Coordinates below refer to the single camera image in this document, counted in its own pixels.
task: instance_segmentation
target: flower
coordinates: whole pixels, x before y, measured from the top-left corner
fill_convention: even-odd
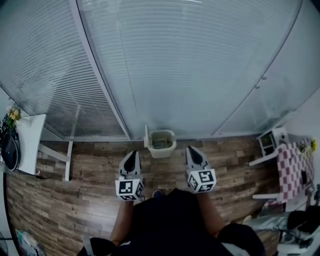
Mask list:
[[[311,151],[315,152],[317,149],[317,143],[315,138],[311,141],[310,146],[311,146]]]
[[[10,118],[13,119],[13,120],[15,120],[15,119],[16,119],[15,114],[14,114],[14,113],[11,113],[11,114],[10,114]]]
[[[16,117],[19,116],[19,109],[16,108],[16,109],[14,110],[13,114],[14,114]]]
[[[9,113],[11,112],[12,108],[13,108],[13,107],[10,106],[10,105],[7,106],[7,107],[6,107],[6,112],[9,114]]]

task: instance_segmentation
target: table leg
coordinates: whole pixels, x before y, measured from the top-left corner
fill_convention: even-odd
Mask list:
[[[274,194],[254,194],[252,196],[253,199],[277,199],[280,197],[279,193]]]
[[[39,151],[49,156],[52,156],[60,161],[65,162],[65,174],[64,174],[65,181],[70,180],[70,163],[71,163],[71,153],[72,153],[73,144],[74,144],[73,140],[69,141],[68,152],[66,156],[42,144],[39,144],[39,148],[38,148]]]
[[[264,157],[261,157],[261,158],[259,158],[259,159],[257,159],[257,160],[254,160],[254,161],[250,162],[250,163],[249,163],[249,166],[255,166],[255,165],[257,165],[257,164],[260,164],[260,163],[263,163],[263,162],[265,162],[265,161],[268,161],[268,160],[270,160],[270,159],[272,159],[272,158],[276,158],[277,155],[278,155],[277,152],[273,152],[272,154],[268,154],[268,155],[266,155],[266,156],[264,156]]]
[[[70,164],[71,164],[71,153],[72,153],[72,146],[74,142],[73,140],[69,141],[69,146],[68,146],[68,161],[65,163],[65,176],[64,179],[68,182],[70,180]]]

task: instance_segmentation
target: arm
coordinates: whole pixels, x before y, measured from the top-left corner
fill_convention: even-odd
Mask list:
[[[217,237],[220,230],[226,225],[224,219],[220,216],[208,193],[198,193],[196,197],[206,230],[213,237]]]
[[[118,246],[127,236],[131,227],[133,201],[122,201],[116,217],[116,221],[110,236],[110,240]]]

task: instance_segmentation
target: person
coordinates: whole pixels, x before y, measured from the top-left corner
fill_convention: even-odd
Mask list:
[[[91,238],[95,256],[265,256],[251,227],[226,225],[208,193],[157,190],[134,206],[122,201],[110,241]],[[87,256],[85,247],[78,256]]]

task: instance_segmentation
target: yellow flower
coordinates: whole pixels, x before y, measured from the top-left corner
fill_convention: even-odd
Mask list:
[[[317,149],[317,143],[315,138],[311,141],[310,146],[311,146],[311,151],[315,152]]]
[[[13,119],[13,120],[15,120],[15,119],[16,119],[15,114],[11,113],[11,114],[10,114],[10,118]]]
[[[19,115],[19,109],[16,108],[13,113],[17,117]]]

